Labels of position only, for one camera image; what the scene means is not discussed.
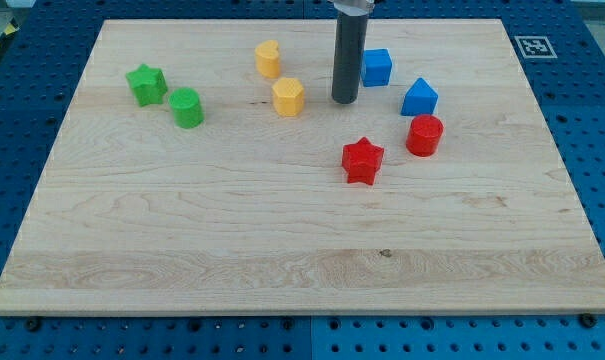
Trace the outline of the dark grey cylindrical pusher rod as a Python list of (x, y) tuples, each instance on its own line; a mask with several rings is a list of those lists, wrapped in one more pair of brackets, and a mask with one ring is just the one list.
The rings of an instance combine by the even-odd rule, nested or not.
[(331, 96), (339, 104), (351, 104), (357, 99), (367, 23), (367, 14), (338, 12)]

